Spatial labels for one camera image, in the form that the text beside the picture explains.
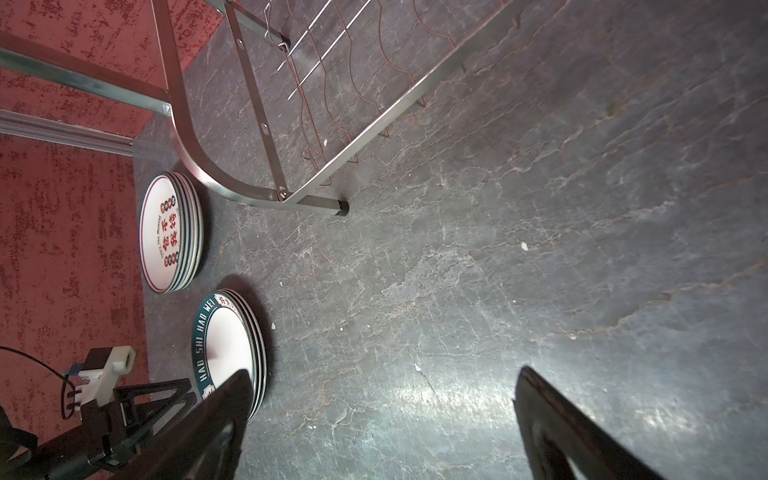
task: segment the red textured wall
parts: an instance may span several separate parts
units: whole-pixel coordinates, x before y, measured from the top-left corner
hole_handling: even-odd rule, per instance
[[[58,371],[88,350],[131,345],[147,381],[131,159],[0,134],[0,344]],[[63,422],[61,380],[0,351],[0,404],[42,442]]]
[[[170,0],[182,68],[223,16],[202,0]],[[0,29],[158,86],[162,70],[150,0],[0,0]],[[151,113],[0,69],[0,108],[135,137]]]

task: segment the metal dish rack frame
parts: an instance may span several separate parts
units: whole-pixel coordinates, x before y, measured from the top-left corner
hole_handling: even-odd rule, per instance
[[[341,11],[336,4],[336,0],[326,1],[323,10],[329,5],[333,5],[339,16],[339,20],[341,21],[343,32],[339,34],[330,48],[322,55],[317,50],[317,46],[312,36],[311,30],[313,24],[307,25],[306,19],[304,20],[306,30],[296,45],[292,45],[287,37],[270,26],[271,0],[267,2],[264,9],[264,17],[266,21],[262,21],[253,13],[247,11],[242,5],[233,3],[229,0],[205,1],[215,7],[227,18],[237,50],[237,56],[240,60],[240,66],[243,70],[243,76],[245,78],[250,101],[259,124],[259,131],[266,151],[267,162],[275,183],[274,188],[249,185],[230,176],[221,170],[200,146],[200,142],[194,133],[192,125],[192,117],[187,102],[187,92],[184,88],[184,80],[182,78],[178,50],[176,47],[176,38],[170,20],[170,10],[168,8],[167,0],[151,0],[155,29],[160,44],[164,78],[166,81],[165,89],[128,77],[127,75],[109,70],[108,68],[94,65],[79,58],[66,55],[53,48],[35,44],[25,38],[19,38],[3,31],[0,31],[0,67],[18,71],[23,74],[34,75],[45,80],[78,88],[92,94],[111,98],[135,107],[165,115],[168,118],[174,147],[184,166],[205,187],[228,200],[254,207],[273,208],[278,210],[298,210],[345,216],[349,212],[349,204],[344,200],[315,197],[310,195],[310,193],[317,187],[324,185],[325,182],[330,179],[331,175],[339,170],[346,162],[351,161],[355,163],[358,152],[360,152],[377,135],[388,136],[386,128],[411,105],[416,103],[424,107],[425,105],[421,98],[441,80],[447,78],[456,68],[463,68],[462,62],[473,51],[488,44],[499,32],[504,32],[512,27],[519,26],[520,14],[533,2],[533,0],[510,0],[509,2],[499,0],[499,6],[485,20],[476,25],[461,41],[455,41],[450,35],[433,30],[426,25],[425,22],[422,21],[419,10],[416,8],[415,0],[412,0],[415,16],[420,26],[430,35],[444,38],[451,45],[450,51],[420,79],[415,79],[410,71],[395,66],[387,57],[381,43],[381,18],[379,16],[379,46],[381,47],[382,56],[390,68],[401,74],[408,75],[411,87],[389,107],[382,109],[377,103],[368,100],[360,93],[360,90],[355,85],[350,64],[349,74],[356,93],[366,103],[376,107],[377,117],[353,138],[352,134],[350,134],[347,129],[337,123],[336,119],[334,119],[333,115],[328,110],[327,101],[325,101],[327,113],[334,127],[339,131],[342,131],[347,139],[346,146],[331,160],[327,161],[323,153],[323,145],[319,142],[317,129],[312,120],[312,112],[304,98],[303,82],[318,67],[325,70],[323,59],[328,55],[330,49],[333,48],[344,35],[347,36],[351,44],[352,39],[348,28],[372,0],[367,0],[364,6],[349,23],[345,22]],[[381,15],[381,0],[375,1],[379,6],[379,15]],[[290,4],[287,4],[288,12],[292,17],[296,18],[293,15]],[[303,115],[304,109],[306,108],[310,123],[314,129],[313,133],[316,136],[319,148],[315,148],[312,145],[306,135],[303,119],[300,120],[304,138],[308,146],[302,157],[313,162],[316,168],[316,173],[295,191],[288,189],[285,175],[280,165],[280,159],[274,144],[272,132],[270,131],[269,121],[266,117],[256,79],[253,74],[253,68],[251,67],[250,59],[248,58],[247,47],[240,29],[241,26],[262,35],[265,42],[270,47],[275,48],[285,56],[285,61],[280,67],[283,67],[284,65],[289,66],[291,77],[293,77],[293,80],[296,82],[296,90],[293,94],[298,92],[302,97],[303,104],[301,115]],[[308,41],[312,42],[313,49],[317,56],[317,63],[309,74],[304,78],[300,78],[296,66],[293,63],[292,53],[305,37],[308,38]],[[318,165],[318,160],[323,161],[322,165]]]

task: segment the stack of plates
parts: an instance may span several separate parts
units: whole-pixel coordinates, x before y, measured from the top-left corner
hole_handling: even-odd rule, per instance
[[[200,264],[203,212],[192,182],[163,172],[149,184],[139,223],[141,269],[155,292],[186,288]]]
[[[266,355],[259,324],[248,303],[228,289],[209,293],[200,302],[192,325],[192,366],[205,399],[237,370],[253,382],[250,416],[264,400]]]

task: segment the white connector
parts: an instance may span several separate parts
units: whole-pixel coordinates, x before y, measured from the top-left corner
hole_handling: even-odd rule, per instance
[[[82,370],[78,374],[80,378],[88,383],[78,387],[74,394],[75,409],[79,410],[80,405],[85,405],[92,400],[96,400],[98,406],[109,403],[109,400],[112,398],[112,390],[118,384],[120,377],[127,375],[134,368],[135,359],[136,351],[130,346],[112,347],[109,356],[103,364],[101,361],[98,361],[98,358],[91,360],[91,353],[89,353],[85,363],[85,368],[88,368],[88,370]]]

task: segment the plate with chinese characters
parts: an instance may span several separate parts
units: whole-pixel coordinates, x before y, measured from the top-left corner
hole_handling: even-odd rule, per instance
[[[197,271],[203,243],[200,200],[183,174],[163,172],[141,205],[141,268],[150,288],[165,293],[187,287]]]

